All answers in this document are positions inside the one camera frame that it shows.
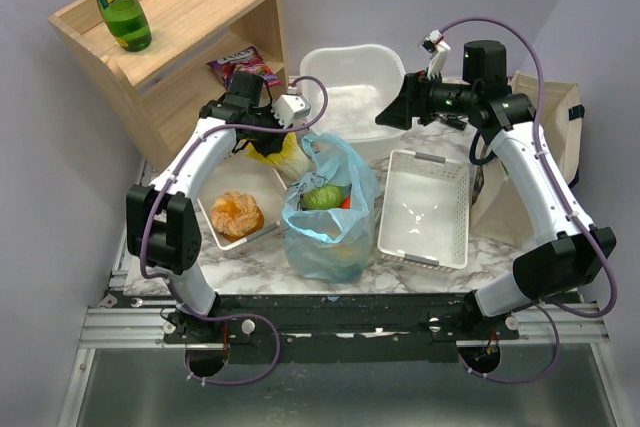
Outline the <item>yellow cabbage toy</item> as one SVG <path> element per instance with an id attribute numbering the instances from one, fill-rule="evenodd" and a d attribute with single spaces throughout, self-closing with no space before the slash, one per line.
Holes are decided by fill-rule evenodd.
<path id="1" fill-rule="evenodd" d="M 263 156 L 252 145 L 248 146 L 246 156 L 272 168 L 275 168 L 285 179 L 298 181 L 313 169 L 313 163 L 298 145 L 295 133 L 288 133 L 279 153 Z"/>

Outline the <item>orange bread slice toy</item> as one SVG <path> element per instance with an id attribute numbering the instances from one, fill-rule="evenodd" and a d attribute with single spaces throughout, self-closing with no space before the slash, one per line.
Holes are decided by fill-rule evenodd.
<path id="1" fill-rule="evenodd" d="M 230 242 L 256 233 L 265 224 L 256 199 L 237 191 L 226 192 L 215 200 L 209 220 L 214 230 Z"/>

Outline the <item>green lettuce toy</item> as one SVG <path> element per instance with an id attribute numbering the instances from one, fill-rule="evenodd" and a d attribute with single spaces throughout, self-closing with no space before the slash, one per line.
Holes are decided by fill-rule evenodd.
<path id="1" fill-rule="evenodd" d="M 304 210 L 329 210 L 339 208 L 350 194 L 349 186 L 326 184 L 301 196 L 301 207 Z"/>

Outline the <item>light blue plastic grocery bag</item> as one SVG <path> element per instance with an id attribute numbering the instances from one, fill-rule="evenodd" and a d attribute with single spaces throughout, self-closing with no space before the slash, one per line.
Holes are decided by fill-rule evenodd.
<path id="1" fill-rule="evenodd" d="M 379 181 L 362 157 L 337 136 L 307 135 L 302 148 L 314 169 L 286 193 L 281 214 L 285 257 L 304 278 L 355 283 L 373 251 Z M 301 196 L 326 184 L 349 186 L 351 208 L 304 210 Z"/>

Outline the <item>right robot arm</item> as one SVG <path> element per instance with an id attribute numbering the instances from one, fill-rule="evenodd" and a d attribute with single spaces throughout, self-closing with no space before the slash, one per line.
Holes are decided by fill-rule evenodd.
<path id="1" fill-rule="evenodd" d="M 573 197 L 547 149 L 530 98 L 512 91 L 506 48 L 494 40 L 463 48 L 462 83 L 446 83 L 441 68 L 450 52 L 441 33 L 421 42 L 431 55 L 426 70 L 405 75 L 397 97 L 376 117 L 378 125 L 407 130 L 439 114 L 459 114 L 480 133 L 514 182 L 533 228 L 535 247 L 510 273 L 475 291 L 475 315 L 492 318 L 591 283 L 608 271 L 616 237 L 597 227 Z"/>

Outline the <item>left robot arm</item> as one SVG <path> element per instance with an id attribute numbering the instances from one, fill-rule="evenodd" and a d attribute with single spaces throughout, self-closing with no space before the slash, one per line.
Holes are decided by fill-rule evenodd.
<path id="1" fill-rule="evenodd" d="M 199 111 L 193 133 L 168 167 L 149 185 L 136 184 L 126 196 L 126 243 L 147 279 L 161 279 L 181 308 L 206 316 L 216 294 L 198 257 L 202 236 L 194 203 L 214 170 L 240 145 L 263 155 L 280 151 L 293 125 L 310 112 L 295 87 L 262 104 L 264 80 L 235 75 L 227 92 Z"/>

